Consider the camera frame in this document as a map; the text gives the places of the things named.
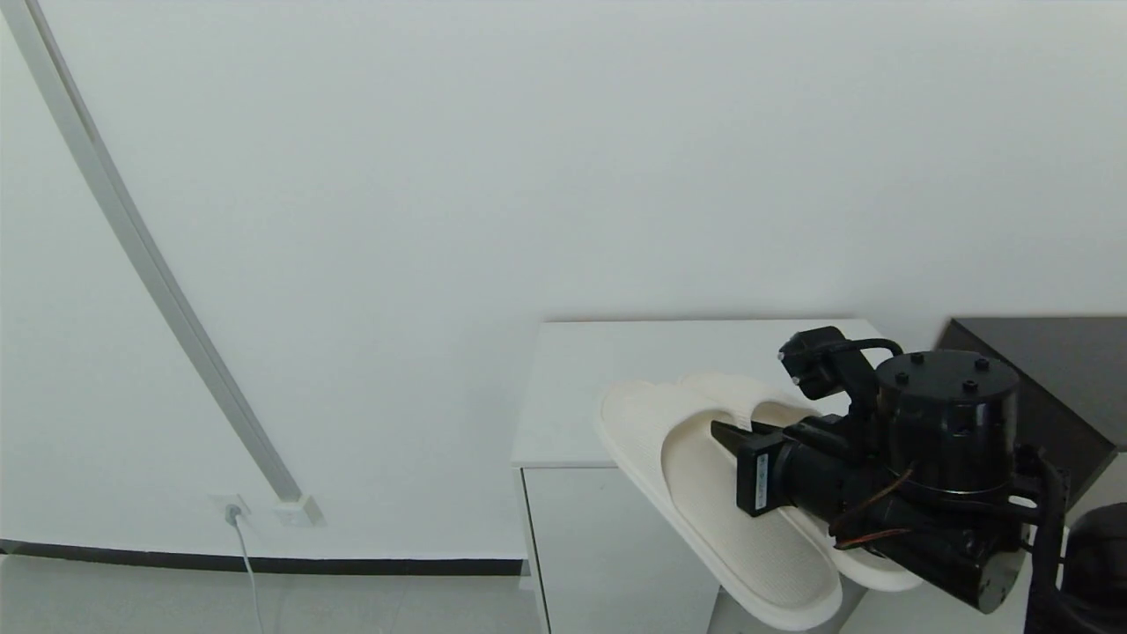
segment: black baseboard strip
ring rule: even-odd
[[[0,539],[8,555],[130,566],[246,572],[242,557],[113,551]],[[286,560],[250,557],[255,572],[274,574],[353,574],[418,577],[520,577],[523,560]]]

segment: label sticker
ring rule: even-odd
[[[755,459],[755,510],[758,511],[767,506],[767,461],[770,457],[763,454]]]

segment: cabinet door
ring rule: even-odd
[[[551,634],[708,631],[719,583],[618,470],[524,470]]]

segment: white slipper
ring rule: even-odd
[[[736,417],[736,425],[744,429],[749,429],[753,420],[782,427],[796,423],[804,417],[820,414],[820,412],[811,410],[808,402],[777,391],[751,377],[701,373],[682,377],[678,385],[719,403]],[[864,548],[834,550],[834,538],[829,537],[826,523],[805,511],[793,507],[784,507],[779,509],[779,512],[786,515],[799,530],[806,533],[811,539],[819,542],[842,574],[866,588],[884,592],[900,592],[923,583],[923,579],[908,572],[896,562],[878,557]]]
[[[731,412],[686,387],[629,383],[596,419],[611,458],[744,609],[788,631],[837,611],[841,579],[825,548],[782,514],[736,508],[735,463],[710,434],[713,420],[735,425]]]

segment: tiled floor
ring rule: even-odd
[[[538,631],[517,578],[256,575],[267,634],[523,634]],[[9,556],[3,634],[257,632],[246,574]]]

